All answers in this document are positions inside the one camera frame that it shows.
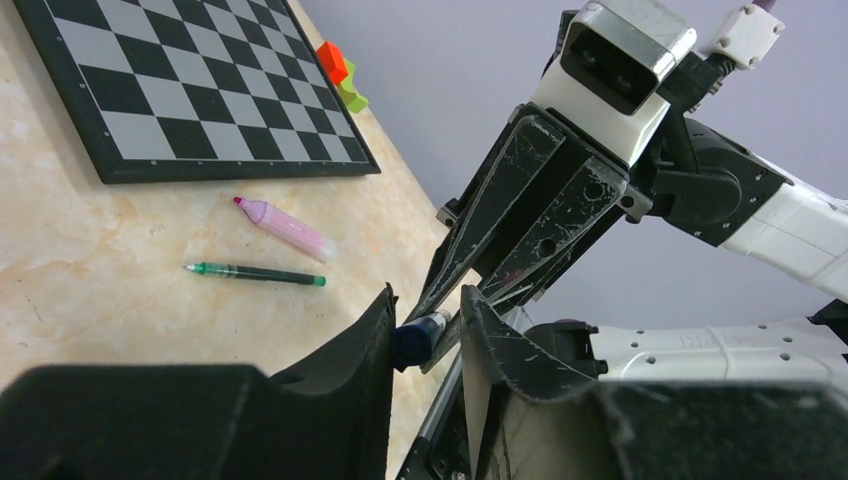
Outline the green gel pen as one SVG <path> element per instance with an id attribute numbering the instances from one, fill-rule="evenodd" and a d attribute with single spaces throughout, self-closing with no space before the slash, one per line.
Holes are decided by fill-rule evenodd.
<path id="1" fill-rule="evenodd" d="M 251 281 L 278 282 L 305 286 L 324 287 L 327 280 L 324 276 L 304 273 L 274 270 L 259 267 L 201 262 L 186 264 L 186 271 L 199 276 L 225 279 L 242 279 Z"/>

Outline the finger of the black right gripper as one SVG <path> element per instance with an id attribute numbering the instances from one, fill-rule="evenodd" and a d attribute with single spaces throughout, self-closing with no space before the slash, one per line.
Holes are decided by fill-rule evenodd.
<path id="1" fill-rule="evenodd" d="M 566 138 L 565 125 L 549 115 L 517 118 L 504 129 L 486 158 L 486 176 L 445 239 L 442 255 L 433 258 L 434 273 L 427 277 L 408 321 L 442 304 L 490 242 L 492 230 Z"/>

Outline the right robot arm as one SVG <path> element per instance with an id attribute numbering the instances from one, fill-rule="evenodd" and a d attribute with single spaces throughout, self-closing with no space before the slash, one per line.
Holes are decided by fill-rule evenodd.
<path id="1" fill-rule="evenodd" d="M 843 1 L 439 1 L 407 11 L 447 232 L 409 320 L 463 284 L 592 326 L 609 377 L 835 377 L 847 297 Z"/>

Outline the pink highlighter pen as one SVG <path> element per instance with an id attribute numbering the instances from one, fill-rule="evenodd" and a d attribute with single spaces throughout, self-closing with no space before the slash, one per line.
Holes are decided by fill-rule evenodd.
<path id="1" fill-rule="evenodd" d="M 328 262 L 335 257 L 335 243 L 318 230 L 262 200 L 236 196 L 233 202 L 258 228 L 311 257 Z"/>

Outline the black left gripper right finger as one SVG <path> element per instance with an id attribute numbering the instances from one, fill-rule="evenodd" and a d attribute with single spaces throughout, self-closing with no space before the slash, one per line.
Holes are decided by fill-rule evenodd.
<path id="1" fill-rule="evenodd" d="M 474 479 L 843 479 L 847 396 L 822 382 L 596 380 L 461 290 Z"/>

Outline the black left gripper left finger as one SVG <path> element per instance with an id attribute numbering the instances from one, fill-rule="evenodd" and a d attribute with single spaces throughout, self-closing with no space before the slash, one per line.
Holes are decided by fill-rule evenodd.
<path id="1" fill-rule="evenodd" d="M 51 365 L 1 395 L 5 479 L 381 479 L 397 299 L 266 375 L 247 364 Z"/>

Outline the white marker dark blue cap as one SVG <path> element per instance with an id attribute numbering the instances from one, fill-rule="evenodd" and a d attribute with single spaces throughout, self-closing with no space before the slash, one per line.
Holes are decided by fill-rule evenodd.
<path id="1" fill-rule="evenodd" d="M 393 368 L 404 372 L 429 361 L 450 318 L 450 312 L 437 310 L 395 328 L 390 338 Z"/>

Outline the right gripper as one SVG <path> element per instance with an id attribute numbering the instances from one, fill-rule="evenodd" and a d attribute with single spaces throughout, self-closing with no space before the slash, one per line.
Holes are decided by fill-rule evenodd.
<path id="1" fill-rule="evenodd" d="M 543 74 L 562 47 L 567 21 L 578 10 L 562 13 Z M 785 174 L 750 150 L 689 117 L 740 67 L 726 52 L 699 55 L 692 48 L 659 87 L 670 109 L 632 167 L 561 114 L 530 99 L 513 111 L 504 129 L 517 118 L 549 115 L 565 125 L 567 138 L 492 230 L 493 237 L 472 264 L 470 270 L 480 276 L 480 293 L 497 313 L 509 314 L 543 294 L 620 220 L 660 217 L 718 246 L 788 184 Z M 449 230 L 457 210 L 486 176 L 486 158 L 462 196 L 441 209 Z"/>

